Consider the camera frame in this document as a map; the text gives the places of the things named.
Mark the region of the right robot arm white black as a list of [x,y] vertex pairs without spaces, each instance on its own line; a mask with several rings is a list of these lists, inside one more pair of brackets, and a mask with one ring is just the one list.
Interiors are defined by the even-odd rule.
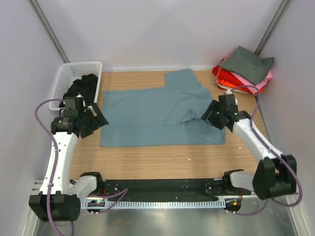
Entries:
[[297,188],[297,162],[284,155],[263,136],[246,111],[240,111],[233,94],[212,100],[202,120],[218,129],[228,128],[247,146],[258,166],[255,173],[235,170],[226,173],[222,190],[232,195],[239,188],[254,192],[261,200],[294,194]]

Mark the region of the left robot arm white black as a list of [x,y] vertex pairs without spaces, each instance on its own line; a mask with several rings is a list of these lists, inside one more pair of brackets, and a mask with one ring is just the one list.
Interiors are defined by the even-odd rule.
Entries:
[[52,140],[45,178],[39,192],[29,198],[30,208],[42,222],[76,221],[81,203],[90,194],[100,196],[105,188],[99,172],[85,172],[75,184],[70,183],[69,173],[79,138],[92,135],[108,121],[96,103],[86,105],[80,95],[61,103],[59,115],[45,128]]

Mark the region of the light blue t shirt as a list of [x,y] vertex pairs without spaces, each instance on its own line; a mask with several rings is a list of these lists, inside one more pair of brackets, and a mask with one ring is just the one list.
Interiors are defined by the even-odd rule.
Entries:
[[225,130],[201,119],[212,100],[191,69],[166,73],[163,87],[106,91],[100,146],[221,145]]

